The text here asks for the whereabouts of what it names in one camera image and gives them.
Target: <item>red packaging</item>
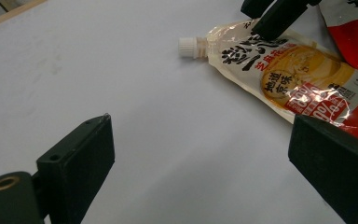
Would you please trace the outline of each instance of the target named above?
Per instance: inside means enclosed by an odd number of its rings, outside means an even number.
[[[319,6],[339,51],[358,69],[358,0],[325,0]]]

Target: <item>white table surface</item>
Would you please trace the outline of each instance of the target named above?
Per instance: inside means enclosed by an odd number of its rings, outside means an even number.
[[[343,223],[288,160],[292,125],[179,37],[242,1],[48,0],[0,24],[0,175],[112,116],[116,163],[83,223]],[[317,8],[292,28],[332,48]]]

